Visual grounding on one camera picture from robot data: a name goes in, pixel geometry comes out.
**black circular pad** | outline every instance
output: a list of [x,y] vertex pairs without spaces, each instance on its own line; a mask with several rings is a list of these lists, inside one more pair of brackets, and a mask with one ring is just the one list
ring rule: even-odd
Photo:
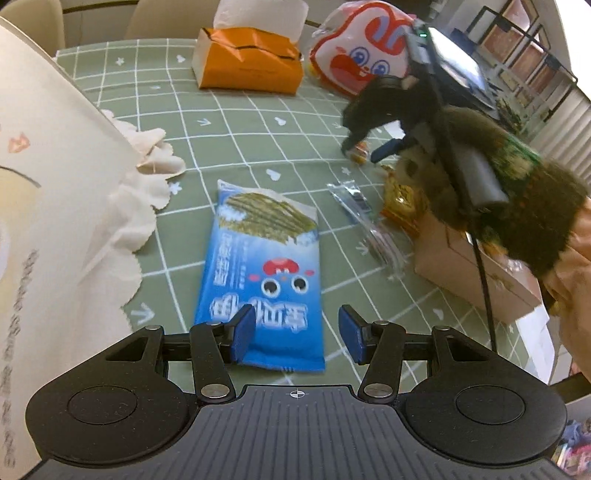
[[566,422],[566,408],[555,392],[501,358],[454,362],[413,389],[404,414],[426,444],[480,465],[545,455]]
[[158,451],[189,420],[182,390],[153,370],[106,362],[82,372],[56,378],[29,402],[27,427],[42,457],[96,466],[129,462]]
[[84,423],[107,425],[126,419],[137,405],[137,397],[126,388],[100,385],[74,395],[68,403],[68,411]]
[[478,385],[460,392],[456,407],[465,417],[485,425],[503,425],[525,411],[523,399],[507,388]]

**gold snack wrapper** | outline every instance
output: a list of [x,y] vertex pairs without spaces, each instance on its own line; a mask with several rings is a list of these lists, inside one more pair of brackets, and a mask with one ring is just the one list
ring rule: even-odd
[[410,237],[418,237],[418,219],[427,209],[427,201],[421,190],[400,185],[394,169],[389,165],[382,168],[387,172],[384,181],[384,208],[380,212],[392,220]]

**cartoon bag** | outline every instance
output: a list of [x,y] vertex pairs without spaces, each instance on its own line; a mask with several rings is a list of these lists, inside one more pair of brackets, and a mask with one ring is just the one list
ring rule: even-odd
[[404,34],[413,17],[381,1],[347,2],[314,32],[306,72],[321,85],[357,95],[377,75],[403,78]]

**crumpled paper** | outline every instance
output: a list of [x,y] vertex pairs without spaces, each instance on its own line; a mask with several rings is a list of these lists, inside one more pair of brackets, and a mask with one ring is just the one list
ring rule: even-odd
[[[80,275],[79,292],[84,301],[74,325],[78,340],[69,368],[132,333],[121,307],[133,298],[142,279],[133,252],[156,228],[154,209],[163,209],[170,200],[167,179],[185,171],[183,159],[173,156],[172,146],[163,141],[163,129],[138,132],[134,125],[115,119],[112,112],[102,112],[144,160],[109,195],[107,211],[90,243]],[[102,332],[100,342],[95,342],[98,329]]]

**clear plastic wrapper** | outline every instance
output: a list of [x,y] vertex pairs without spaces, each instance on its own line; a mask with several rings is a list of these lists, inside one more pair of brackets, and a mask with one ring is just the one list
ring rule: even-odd
[[389,267],[395,277],[402,278],[406,263],[404,255],[388,230],[374,218],[372,209],[355,182],[329,183],[327,187],[351,220],[363,229],[368,247],[374,256]]

